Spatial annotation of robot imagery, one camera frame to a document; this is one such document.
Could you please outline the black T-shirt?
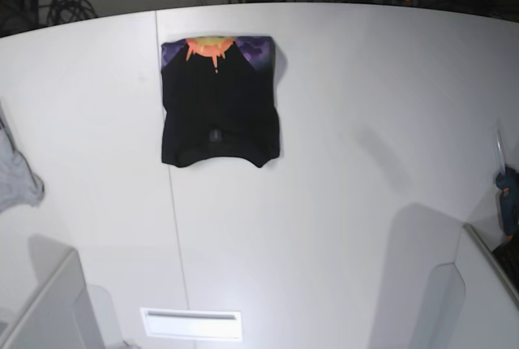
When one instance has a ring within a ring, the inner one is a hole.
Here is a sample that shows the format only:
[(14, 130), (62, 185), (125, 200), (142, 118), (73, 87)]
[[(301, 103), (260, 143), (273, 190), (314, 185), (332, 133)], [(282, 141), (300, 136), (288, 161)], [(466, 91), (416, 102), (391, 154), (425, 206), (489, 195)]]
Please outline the black T-shirt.
[(187, 37), (161, 45), (161, 160), (177, 168), (281, 154), (276, 46), (269, 36)]

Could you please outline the grey cloth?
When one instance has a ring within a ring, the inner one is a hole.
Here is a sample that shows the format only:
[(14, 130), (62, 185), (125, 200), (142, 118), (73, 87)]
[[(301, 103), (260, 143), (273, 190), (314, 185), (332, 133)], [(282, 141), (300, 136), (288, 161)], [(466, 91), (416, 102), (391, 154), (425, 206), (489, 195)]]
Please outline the grey cloth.
[(44, 197), (45, 185), (18, 150), (1, 110), (1, 213), (19, 205), (37, 207)]

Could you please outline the blue glue gun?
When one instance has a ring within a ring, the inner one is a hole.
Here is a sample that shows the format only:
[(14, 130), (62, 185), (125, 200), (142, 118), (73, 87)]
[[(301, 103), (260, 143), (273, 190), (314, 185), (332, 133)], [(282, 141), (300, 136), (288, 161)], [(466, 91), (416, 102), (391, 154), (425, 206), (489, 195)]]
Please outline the blue glue gun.
[(518, 172), (506, 163), (499, 129), (495, 131), (495, 152), (498, 173), (494, 180), (500, 191), (500, 222), (503, 232), (511, 239), (518, 232)]

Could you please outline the black keyboard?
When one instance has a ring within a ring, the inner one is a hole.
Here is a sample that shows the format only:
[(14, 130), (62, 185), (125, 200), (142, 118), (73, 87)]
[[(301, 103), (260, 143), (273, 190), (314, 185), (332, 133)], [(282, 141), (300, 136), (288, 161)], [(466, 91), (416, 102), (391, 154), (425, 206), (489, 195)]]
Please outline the black keyboard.
[(519, 286), (519, 243), (518, 233), (510, 240), (502, 243), (492, 254), (499, 262), (511, 283), (518, 289)]

